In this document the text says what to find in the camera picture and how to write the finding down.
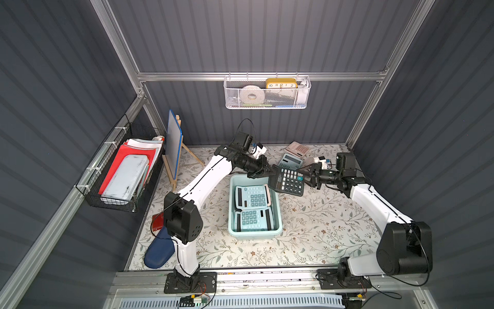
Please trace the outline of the floral table mat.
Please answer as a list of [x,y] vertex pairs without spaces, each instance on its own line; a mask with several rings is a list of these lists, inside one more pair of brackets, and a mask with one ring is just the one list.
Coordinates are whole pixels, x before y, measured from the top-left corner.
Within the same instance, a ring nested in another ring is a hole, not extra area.
[[[177,190],[202,169],[183,151]],[[205,225],[197,253],[202,269],[337,264],[342,257],[372,253],[378,247],[380,234],[368,214],[344,194],[325,186],[321,190],[306,187],[303,197],[279,195],[283,231],[275,238],[234,238],[228,232],[230,177],[222,180],[201,209]],[[144,254],[154,239],[152,217],[163,210],[164,197],[171,189],[165,169],[126,270],[150,270],[144,265]]]

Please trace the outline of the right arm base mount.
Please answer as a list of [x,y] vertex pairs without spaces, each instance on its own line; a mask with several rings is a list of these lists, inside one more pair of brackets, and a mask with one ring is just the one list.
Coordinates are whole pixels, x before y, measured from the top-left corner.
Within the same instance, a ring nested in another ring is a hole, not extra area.
[[360,289],[365,292],[371,288],[369,279],[346,274],[343,270],[337,269],[318,269],[315,279],[322,290]]

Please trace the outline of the yellow clock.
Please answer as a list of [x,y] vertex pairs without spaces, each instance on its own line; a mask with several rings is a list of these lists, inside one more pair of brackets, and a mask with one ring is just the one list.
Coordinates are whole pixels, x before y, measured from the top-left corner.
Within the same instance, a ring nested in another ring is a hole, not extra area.
[[298,88],[295,78],[268,78],[266,89],[296,89]]

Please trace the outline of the pink calculator back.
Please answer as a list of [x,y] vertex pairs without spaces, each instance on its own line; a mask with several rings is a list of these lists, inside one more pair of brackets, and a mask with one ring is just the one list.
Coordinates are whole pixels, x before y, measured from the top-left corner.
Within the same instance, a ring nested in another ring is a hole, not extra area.
[[310,151],[310,148],[306,145],[302,145],[298,142],[292,142],[287,148],[286,151],[291,153],[292,155],[304,158]]

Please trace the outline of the navy blue case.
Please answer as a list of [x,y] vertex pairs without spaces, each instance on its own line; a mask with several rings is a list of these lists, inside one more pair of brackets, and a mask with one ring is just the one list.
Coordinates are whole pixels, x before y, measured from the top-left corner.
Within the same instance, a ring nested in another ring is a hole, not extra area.
[[144,265],[150,269],[159,269],[175,254],[175,246],[167,229],[162,228],[144,255]]

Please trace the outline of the white tape roll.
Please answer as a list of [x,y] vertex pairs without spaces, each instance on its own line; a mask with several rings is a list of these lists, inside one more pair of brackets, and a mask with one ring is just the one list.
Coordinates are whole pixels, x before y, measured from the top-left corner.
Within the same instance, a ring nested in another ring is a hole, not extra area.
[[243,104],[263,104],[265,92],[258,86],[248,85],[240,89],[239,98]]

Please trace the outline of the mint green storage box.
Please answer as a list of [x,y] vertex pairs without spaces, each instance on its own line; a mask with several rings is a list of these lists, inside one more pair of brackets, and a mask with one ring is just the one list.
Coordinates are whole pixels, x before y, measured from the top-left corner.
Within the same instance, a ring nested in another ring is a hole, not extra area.
[[279,195],[268,178],[231,177],[228,231],[237,239],[272,239],[283,231]]

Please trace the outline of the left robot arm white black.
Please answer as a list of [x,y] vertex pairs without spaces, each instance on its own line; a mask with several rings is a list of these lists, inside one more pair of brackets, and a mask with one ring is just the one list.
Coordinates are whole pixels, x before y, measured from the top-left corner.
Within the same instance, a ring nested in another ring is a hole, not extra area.
[[258,143],[253,150],[240,144],[221,145],[210,162],[189,185],[178,193],[169,192],[163,203],[163,224],[175,245],[175,270],[183,278],[199,271],[196,239],[203,228],[200,210],[217,185],[238,168],[251,179],[274,174],[265,156],[267,147]]

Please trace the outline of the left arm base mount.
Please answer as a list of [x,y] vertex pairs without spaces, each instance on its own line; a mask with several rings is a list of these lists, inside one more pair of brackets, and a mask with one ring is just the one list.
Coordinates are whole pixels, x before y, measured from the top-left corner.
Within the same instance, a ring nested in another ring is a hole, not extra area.
[[185,277],[178,272],[167,275],[163,293],[165,294],[201,294],[214,293],[217,290],[217,272],[198,272]]

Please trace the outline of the white pencil case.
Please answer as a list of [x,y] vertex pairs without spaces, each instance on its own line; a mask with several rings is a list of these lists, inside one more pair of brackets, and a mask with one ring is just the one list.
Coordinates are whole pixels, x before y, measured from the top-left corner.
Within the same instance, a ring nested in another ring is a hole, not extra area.
[[100,199],[105,204],[124,205],[132,200],[147,175],[149,159],[144,154],[129,154],[123,158]]

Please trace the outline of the white papers in basket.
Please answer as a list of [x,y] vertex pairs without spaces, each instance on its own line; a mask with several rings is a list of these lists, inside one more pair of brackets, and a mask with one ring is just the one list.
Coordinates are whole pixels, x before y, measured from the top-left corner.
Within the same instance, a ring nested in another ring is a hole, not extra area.
[[158,159],[158,155],[161,153],[164,141],[165,141],[165,137],[158,135],[158,136],[153,137],[151,140],[128,139],[123,144],[128,145],[129,147],[132,147],[132,148],[153,149],[154,150],[153,159],[149,160],[151,163],[149,171],[151,171],[155,165],[155,162]]

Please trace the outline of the red folder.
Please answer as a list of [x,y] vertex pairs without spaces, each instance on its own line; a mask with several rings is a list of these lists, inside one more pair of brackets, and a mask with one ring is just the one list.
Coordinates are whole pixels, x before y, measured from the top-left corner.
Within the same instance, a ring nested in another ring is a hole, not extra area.
[[[117,155],[116,157],[114,158],[114,161],[112,162],[112,165],[111,167],[109,168],[109,171],[102,183],[102,185],[100,186],[100,189],[99,189],[99,194],[101,195],[103,193],[103,191],[105,190],[106,186],[108,185],[109,181],[112,179],[113,177],[113,174],[115,173],[115,171],[117,170],[118,166],[120,165],[121,161],[123,160],[124,157],[126,157],[127,155],[146,155],[148,157],[148,159],[153,159],[153,155],[154,155],[154,150],[153,149],[139,149],[139,148],[132,148],[132,147],[129,147],[128,145],[121,145],[118,149],[118,152],[117,152]],[[140,190],[144,187],[144,184],[146,183],[151,171],[149,171],[149,168],[150,168],[150,161],[148,163],[148,170],[147,170],[147,175],[144,176],[144,179],[142,180],[142,183],[141,183],[141,187],[139,187],[137,190],[136,190],[136,193],[139,193]]]

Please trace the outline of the small circuit board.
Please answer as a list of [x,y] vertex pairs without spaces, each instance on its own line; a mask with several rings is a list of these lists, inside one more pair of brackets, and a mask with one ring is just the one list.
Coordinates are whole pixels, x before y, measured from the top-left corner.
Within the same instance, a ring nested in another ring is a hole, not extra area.
[[177,308],[199,308],[206,305],[209,302],[209,298],[206,295],[193,294],[190,296],[181,297]]

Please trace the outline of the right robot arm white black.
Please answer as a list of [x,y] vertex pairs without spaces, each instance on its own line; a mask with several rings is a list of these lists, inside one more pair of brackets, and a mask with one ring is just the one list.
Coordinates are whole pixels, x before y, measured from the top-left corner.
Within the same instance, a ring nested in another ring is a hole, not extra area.
[[432,230],[423,221],[415,221],[389,203],[371,180],[359,169],[335,170],[311,164],[297,170],[310,187],[333,186],[358,204],[373,220],[381,235],[375,253],[345,257],[339,268],[343,276],[390,277],[430,274],[433,268]]

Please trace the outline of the red stapler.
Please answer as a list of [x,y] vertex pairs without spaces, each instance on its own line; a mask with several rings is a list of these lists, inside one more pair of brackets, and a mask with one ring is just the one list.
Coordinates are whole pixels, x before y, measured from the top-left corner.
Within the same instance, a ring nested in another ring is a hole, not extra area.
[[163,212],[153,215],[151,222],[151,230],[159,232],[163,228]]

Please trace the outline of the black calculator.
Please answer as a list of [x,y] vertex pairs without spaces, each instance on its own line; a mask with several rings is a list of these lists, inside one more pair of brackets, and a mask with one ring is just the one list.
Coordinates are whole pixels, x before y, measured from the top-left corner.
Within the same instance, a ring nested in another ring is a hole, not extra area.
[[277,193],[301,197],[304,194],[304,178],[295,170],[273,165],[274,175],[269,176],[268,186]]

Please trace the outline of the blue framed whiteboard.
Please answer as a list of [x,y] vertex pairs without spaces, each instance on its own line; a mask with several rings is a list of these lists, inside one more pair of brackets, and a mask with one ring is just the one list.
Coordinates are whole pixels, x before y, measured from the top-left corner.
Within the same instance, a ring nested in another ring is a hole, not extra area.
[[167,124],[165,158],[173,180],[177,179],[183,133],[176,114],[170,109]]

